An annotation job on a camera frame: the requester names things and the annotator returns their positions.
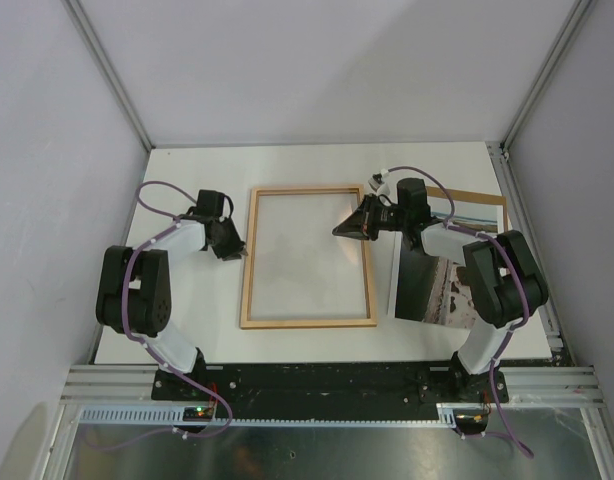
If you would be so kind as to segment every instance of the wooden frame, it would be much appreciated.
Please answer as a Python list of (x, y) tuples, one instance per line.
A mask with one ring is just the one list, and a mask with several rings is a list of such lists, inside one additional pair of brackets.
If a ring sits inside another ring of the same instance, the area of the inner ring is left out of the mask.
[[(447, 198), (443, 191), (438, 187), (426, 187), (427, 196), (434, 198)], [(447, 189), (451, 194), (451, 198), (455, 202), (480, 203), (482, 205), (495, 205), (503, 207), (503, 227), (505, 231), (509, 230), (509, 217), (507, 216), (507, 199), (502, 195), (490, 195), (488, 193), (467, 192), (465, 190)]]
[(369, 242), (361, 242), (363, 276), (365, 287), (364, 318), (340, 319), (287, 319), (287, 320), (252, 320), (251, 304), (254, 286), (254, 263), (256, 261), (256, 232), (258, 222), (258, 205), (260, 197), (269, 195), (326, 195), (355, 194), (358, 204), (364, 196), (362, 185), (314, 186), (314, 187), (269, 187), (253, 188), (249, 205), (249, 225), (247, 230), (247, 250), (243, 275), (243, 295), (241, 301), (240, 327), (243, 329), (263, 328), (330, 328), (330, 327), (375, 327), (377, 325), (377, 304), (374, 285), (374, 270), (371, 261)]

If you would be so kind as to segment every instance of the white table surface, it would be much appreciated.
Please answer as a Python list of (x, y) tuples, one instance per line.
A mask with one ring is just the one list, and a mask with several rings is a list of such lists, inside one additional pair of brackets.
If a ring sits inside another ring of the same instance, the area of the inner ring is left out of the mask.
[[(403, 164), (426, 170), (448, 188), (500, 195), (482, 142), (157, 149), (151, 153), (145, 180), (174, 183), (192, 196), (199, 189), (225, 192), (234, 201), (233, 219), (245, 239), (252, 187), (366, 184), (381, 168)], [(390, 178), (394, 195), (396, 181), (403, 176), (399, 172)], [(144, 199), (166, 211), (182, 213), (189, 206), (183, 196), (164, 187), (146, 188)], [(128, 245), (142, 243), (169, 222), (138, 207)], [(209, 363), (449, 359), (467, 338), (466, 330), (385, 318), (393, 249), (392, 233), (381, 233), (371, 244), (380, 315), (375, 328), (241, 330), (244, 262), (222, 262), (212, 252), (193, 255), (171, 272), (170, 321)], [(550, 357), (537, 314), (514, 335), (503, 357)], [(137, 344), (105, 327), (96, 363), (154, 362)]]
[(355, 193), (258, 198), (250, 320), (367, 318), (363, 244), (331, 234), (357, 206)]

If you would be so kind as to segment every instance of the photograph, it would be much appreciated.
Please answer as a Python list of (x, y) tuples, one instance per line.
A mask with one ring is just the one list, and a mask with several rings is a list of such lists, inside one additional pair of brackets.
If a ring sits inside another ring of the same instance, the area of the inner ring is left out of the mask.
[[(449, 202), (439, 189), (428, 187), (432, 215), (445, 218)], [(498, 234), (508, 227), (505, 198), (451, 190), (456, 225)], [(474, 309), (465, 267), (446, 258), (409, 251), (402, 234), (395, 236), (388, 316), (452, 328), (470, 329), (478, 313)]]

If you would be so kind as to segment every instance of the wire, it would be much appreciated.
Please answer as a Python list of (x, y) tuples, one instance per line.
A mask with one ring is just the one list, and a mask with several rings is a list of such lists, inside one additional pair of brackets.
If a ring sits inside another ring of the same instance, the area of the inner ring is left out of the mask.
[(514, 433), (509, 423), (509, 420), (507, 419), (507, 415), (503, 411), (502, 405), (500, 404), (500, 399), (498, 398), (498, 389), (496, 388), (496, 380), (495, 380), (496, 363), (500, 359), (500, 356), (502, 355), (502, 353), (505, 351), (505, 348), (507, 348), (507, 345), (509, 345), (509, 342), (511, 340), (511, 337), (514, 334), (514, 331), (525, 326), (527, 322), (529, 321), (529, 302), (527, 301), (527, 294), (525, 293), (525, 289), (523, 288), (523, 285), (520, 281), (518, 272), (516, 272), (516, 268), (514, 267), (514, 264), (509, 258), (509, 255), (507, 255), (507, 252), (505, 252), (505, 249), (502, 247), (500, 243), (498, 243), (498, 241), (494, 237), (487, 235), (486, 233), (483, 233), (483, 232), (477, 232), (476, 230), (472, 230), (471, 228), (461, 227), (459, 225), (454, 225), (454, 224), (449, 223), (450, 220), (454, 217), (456, 213), (456, 206), (454, 204), (454, 200), (451, 197), (451, 193), (449, 192), (449, 190), (447, 190), (438, 180), (436, 180), (434, 177), (432, 177), (427, 172), (419, 168), (416, 168), (416, 167), (410, 167), (408, 165), (403, 165), (400, 167), (392, 167), (388, 171), (396, 172), (399, 170), (412, 170), (414, 172), (417, 172), (427, 177), (429, 180), (434, 182), (438, 186), (438, 188), (440, 188), (443, 194), (447, 197), (447, 200), (449, 200), (449, 204), (451, 205), (451, 210), (449, 212), (449, 215), (445, 217), (445, 219), (443, 220), (443, 224), (445, 225), (445, 227), (448, 230), (453, 230), (455, 232), (460, 232), (460, 233), (464, 233), (467, 235), (473, 235), (474, 237), (482, 238), (490, 242), (494, 246), (496, 251), (500, 254), (501, 258), (505, 262), (505, 265), (507, 266), (507, 269), (509, 270), (509, 273), (511, 274), (511, 278), (514, 281), (514, 286), (518, 290), (518, 295), (520, 297), (520, 303), (523, 309), (523, 318), (520, 322), (513, 324), (509, 328), (509, 331), (503, 338), (503, 341), (501, 342), (500, 347), (498, 347), (498, 350), (496, 351), (496, 353), (494, 353), (494, 356), (492, 357), (491, 362), (489, 364), (489, 385), (491, 388), (492, 396), (494, 397), (494, 403), (496, 404), (496, 408), (498, 409), (500, 419), (503, 422), (503, 425), (505, 426), (505, 430), (507, 430), (507, 433), (502, 433), (502, 432), (485, 433), (483, 432), (483, 434), (465, 435), (464, 433), (460, 431), (458, 427), (456, 427), (456, 432), (460, 433), (462, 438), (490, 436), (490, 437), (502, 438), (505, 440), (511, 440), (516, 445), (516, 447), (518, 447), (518, 449), (524, 456), (526, 456), (529, 459), (532, 459), (534, 458), (534, 452), (527, 445), (525, 445), (523, 442), (521, 442), (518, 439), (518, 437)]
[[(192, 387), (200, 390), (203, 393), (206, 393), (207, 395), (210, 396), (210, 398), (214, 398), (215, 401), (216, 401), (216, 403), (214, 404), (214, 407), (217, 405), (218, 402), (220, 402), (225, 407), (225, 410), (227, 411), (227, 417), (228, 417), (227, 418), (227, 422), (224, 425), (222, 425), (220, 428), (218, 428), (217, 430), (212, 430), (211, 432), (204, 432), (203, 431), (203, 432), (200, 432), (200, 433), (191, 433), (191, 432), (185, 431), (182, 434), (183, 438), (187, 438), (187, 437), (192, 437), (192, 438), (210, 438), (210, 437), (215, 437), (216, 435), (220, 435), (221, 433), (223, 433), (229, 427), (229, 425), (231, 424), (232, 420), (234, 419), (234, 414), (233, 414), (233, 411), (232, 411), (231, 406), (229, 405), (229, 403), (227, 403), (227, 401), (221, 395), (219, 395), (217, 391), (210, 390), (209, 388), (204, 387), (203, 385), (199, 384), (198, 382), (196, 382), (196, 381), (192, 380), (191, 378), (187, 377), (180, 370), (177, 370), (174, 367), (172, 367), (171, 365), (169, 365), (160, 355), (158, 355), (157, 352), (155, 352), (149, 346), (149, 344), (142, 337), (134, 335), (131, 332), (131, 329), (129, 327), (129, 310), (128, 310), (129, 284), (131, 283), (132, 272), (134, 270), (134, 265), (136, 264), (136, 260), (137, 260), (138, 256), (147, 247), (151, 246), (152, 244), (156, 243), (159, 240), (162, 240), (163, 238), (167, 237), (169, 234), (171, 234), (172, 232), (174, 232), (175, 230), (180, 228), (179, 218), (176, 215), (173, 215), (173, 214), (171, 214), (169, 212), (165, 212), (163, 210), (158, 210), (156, 208), (153, 208), (153, 207), (147, 205), (145, 202), (143, 202), (143, 200), (140, 198), (140, 192), (147, 185), (163, 185), (163, 186), (167, 186), (167, 187), (173, 188), (174, 190), (176, 190), (176, 191), (182, 193), (183, 195), (185, 195), (193, 203), (196, 203), (196, 200), (194, 200), (194, 198), (191, 195), (186, 193), (184, 190), (178, 188), (177, 186), (172, 185), (172, 184), (167, 183), (167, 182), (149, 181), (149, 182), (142, 183), (138, 187), (138, 190), (136, 191), (136, 197), (138, 199), (138, 203), (141, 206), (143, 206), (144, 208), (146, 208), (147, 210), (151, 211), (151, 212), (157, 213), (159, 215), (164, 215), (166, 217), (173, 218), (174, 224), (169, 226), (168, 228), (166, 228), (162, 232), (154, 235), (154, 237), (150, 238), (149, 240), (144, 242), (142, 245), (139, 245), (137, 248), (134, 249), (133, 253), (131, 254), (131, 257), (129, 257), (129, 261), (127, 262), (127, 267), (125, 269), (125, 276), (123, 277), (122, 290), (121, 290), (121, 299), (120, 299), (120, 309), (121, 309), (123, 332), (124, 332), (125, 336), (129, 340), (131, 340), (132, 342), (140, 343), (145, 348), (147, 353), (149, 353), (149, 355), (151, 355), (151, 357), (154, 360), (156, 360), (156, 362), (160, 366), (162, 366), (163, 368), (165, 368), (166, 370), (168, 370), (169, 372), (171, 372), (172, 374), (174, 374), (176, 377), (180, 378), (184, 382), (188, 383)], [(159, 433), (165, 433), (165, 432), (174, 432), (174, 433), (176, 433), (176, 432), (179, 432), (179, 430), (176, 429), (175, 427), (173, 429), (172, 428), (157, 428), (157, 429), (154, 429), (154, 430), (150, 430), (149, 432), (146, 432), (146, 433), (144, 433), (142, 435), (139, 435), (138, 437), (135, 437), (135, 438), (133, 438), (131, 440), (128, 440), (126, 442), (122, 442), (122, 443), (117, 444), (117, 445), (101, 447), (101, 446), (94, 445), (94, 444), (92, 444), (91, 442), (89, 442), (87, 440), (87, 438), (86, 438), (87, 431), (85, 431), (85, 433), (83, 435), (83, 441), (90, 448), (93, 448), (94, 450), (101, 451), (101, 452), (111, 452), (111, 451), (114, 451), (114, 450), (119, 450), (121, 448), (125, 448), (125, 447), (128, 447), (130, 445), (133, 445), (134, 443), (136, 443), (136, 442), (138, 442), (138, 441), (140, 441), (140, 440), (142, 440), (144, 438), (147, 438), (147, 437), (150, 437), (152, 435), (159, 434)]]
[(381, 193), (380, 195), (378, 195), (378, 198), (382, 198), (383, 200), (385, 200), (386, 202), (389, 203), (389, 205), (393, 205), (394, 202), (391, 201), (391, 198), (389, 198), (387, 195), (385, 195), (384, 193)]
[(486, 415), (491, 414), (491, 402), (489, 401), (489, 395), (487, 395), (487, 390), (483, 390), (483, 410), (487, 411)]
[[(215, 383), (212, 383), (210, 386), (211, 386), (211, 389), (214, 391), (214, 393), (218, 393), (218, 387), (216, 386)], [(215, 410), (217, 406), (218, 406), (218, 400), (216, 400), (216, 397), (214, 397), (214, 402), (209, 405), (209, 408), (211, 408), (212, 410)]]
[[(159, 210), (157, 208), (154, 208), (150, 205), (147, 205), (144, 200), (142, 198), (140, 198), (140, 192), (142, 191), (143, 188), (149, 186), (149, 185), (162, 185), (164, 187), (169, 187), (171, 189), (176, 190), (177, 192), (181, 193), (182, 195), (184, 195), (185, 197), (187, 197), (187, 199), (193, 203), (194, 205), (196, 205), (196, 199), (194, 197), (192, 197), (191, 195), (189, 195), (187, 192), (185, 192), (182, 188), (177, 187), (176, 185), (169, 183), (169, 182), (161, 182), (160, 180), (150, 180), (148, 182), (143, 182), (138, 186), (138, 190), (136, 190), (136, 200), (138, 201), (138, 204), (149, 210), (150, 212), (153, 213), (157, 213), (158, 215), (163, 215), (165, 217), (169, 217), (172, 218), (174, 220), (176, 220), (176, 218), (178, 217), (177, 215), (174, 215), (173, 213), (169, 213), (169, 212), (165, 212), (164, 210)], [(233, 210), (233, 204), (231, 204), (231, 199), (230, 199), (230, 205), (231, 205), (231, 209)]]
[(231, 197), (229, 195), (225, 195), (227, 199), (227, 203), (229, 204), (229, 216), (227, 218), (231, 218), (234, 213), (234, 202), (232, 202)]

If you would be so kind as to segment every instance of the metal sheet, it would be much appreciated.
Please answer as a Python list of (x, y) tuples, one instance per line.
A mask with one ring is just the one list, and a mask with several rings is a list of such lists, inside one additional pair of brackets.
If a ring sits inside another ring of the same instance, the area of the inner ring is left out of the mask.
[[(76, 447), (66, 478), (600, 479), (578, 410), (510, 411), (509, 417), (534, 460), (498, 439), (462, 441), (440, 429), (232, 428), (207, 440), (156, 435), (113, 453)], [(152, 428), (100, 426), (88, 438), (111, 445)], [(490, 428), (500, 429), (496, 415)]]

